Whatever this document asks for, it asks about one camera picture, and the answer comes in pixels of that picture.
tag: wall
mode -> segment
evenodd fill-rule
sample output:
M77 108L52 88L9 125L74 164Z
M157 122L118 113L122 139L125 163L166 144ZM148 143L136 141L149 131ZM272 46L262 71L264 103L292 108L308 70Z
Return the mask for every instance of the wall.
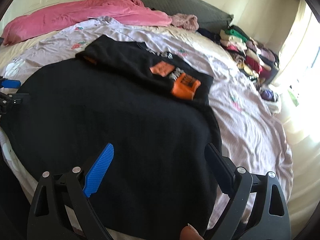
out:
M298 4L296 0L203 0L234 14L233 24L276 52L287 37Z

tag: orange patch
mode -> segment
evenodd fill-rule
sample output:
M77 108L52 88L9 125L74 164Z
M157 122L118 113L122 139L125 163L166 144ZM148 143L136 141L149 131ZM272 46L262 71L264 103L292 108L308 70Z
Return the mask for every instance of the orange patch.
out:
M167 76L172 70L174 70L174 66L166 63L164 61L159 62L157 65L154 65L150 68L153 74L157 74L160 76Z
M173 84L171 93L181 99L193 100L197 88L201 82L194 77L182 73Z
M87 61L89 61L90 63L92 63L92 64L97 64L97 61L96 60L94 60L93 58L90 58L90 57L87 57L87 56L83 56L83 58L85 59L85 60L87 60Z

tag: folded clothes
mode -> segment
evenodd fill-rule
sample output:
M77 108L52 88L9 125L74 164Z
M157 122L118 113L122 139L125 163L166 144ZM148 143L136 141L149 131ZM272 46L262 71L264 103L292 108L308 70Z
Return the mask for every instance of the folded clothes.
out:
M247 42L248 41L248 39L246 37L244 37L243 35L241 35L239 32L237 32L234 29L225 30L224 32L227 35L233 35L233 36L236 36L236 37L240 38L243 42Z
M230 45L227 47L227 50L239 52L239 49L235 45Z
M253 44L258 48L258 49L265 49L264 44L262 44L261 42L258 42L252 38L250 38L250 40L253 42Z
M274 64L275 64L274 61L272 62L271 60L263 57L262 55L258 55L258 56L259 56L259 58L260 58L265 64L267 64L268 66L271 66L271 67L274 66Z
M269 61L275 62L275 56L273 53L270 51L270 49L258 49L257 54L263 56Z
M257 52L256 45L252 42L252 40L247 41L246 43L247 48L253 50L254 52Z
M260 78L264 78L265 80L267 80L270 76L271 76L271 71L266 70L265 68L261 67L262 70L259 74Z
M195 32L199 28L198 18L193 14L177 13L172 18L172 25Z
M271 69L272 69L271 66L267 65L266 63L264 63L254 51L252 51L251 49L248 49L247 50L247 55L249 57L253 58L259 65L261 65L267 71L271 71Z
M243 42L236 42L236 41L225 41L225 40L220 40L222 46L228 47L228 46L236 46L238 50L245 51L247 50L247 46Z
M245 63L249 65L251 69L257 72L259 75L262 72L261 65L258 62L256 62L252 57L247 55L245 58Z
M250 67L248 67L246 64L243 65L243 69L239 69L241 73L243 73L249 80L252 82L255 82L258 80L259 75L254 70L252 70Z
M222 40L225 40L225 41L235 41L235 42L243 42L241 38L237 37L237 36L234 36L234 35L227 35L224 30L221 30L220 31L220 36L221 36L221 39Z
M214 43L221 45L221 42L220 42L221 37L219 34L212 33L204 28L199 28L197 32L200 33L202 36L207 37L209 40L212 40Z
M226 50L227 50L229 53L230 53L230 52L237 53L237 54L239 54L241 57L244 57L244 58L245 58L245 56L246 56L245 52L242 51L242 50L235 51L235 50L228 50L227 48L226 48Z
M237 64L238 68L240 68L240 69L244 68L243 65L244 65L245 58L243 56L239 55L236 52L232 52L232 51L229 51L229 54L232 57L232 59L235 61L235 63Z
M233 29L237 32L239 32L242 36L244 36L247 40L250 40L250 37L238 26L236 25L231 25L229 28L229 30Z

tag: clothing pile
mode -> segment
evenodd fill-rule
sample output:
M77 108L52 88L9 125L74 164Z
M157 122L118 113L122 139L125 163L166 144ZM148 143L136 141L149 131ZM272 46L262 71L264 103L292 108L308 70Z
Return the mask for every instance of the clothing pile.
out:
M229 52L239 70L254 82L270 83L278 73L279 58L253 40L238 26L220 32L221 46Z

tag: pink comforter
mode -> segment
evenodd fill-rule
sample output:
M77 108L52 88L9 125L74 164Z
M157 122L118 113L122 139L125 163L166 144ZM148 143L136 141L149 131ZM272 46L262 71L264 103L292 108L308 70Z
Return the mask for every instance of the pink comforter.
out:
M15 18L4 28L3 45L13 45L52 31L59 31L88 17L110 16L127 25L168 26L164 12L146 8L140 0L83 0L60 3Z

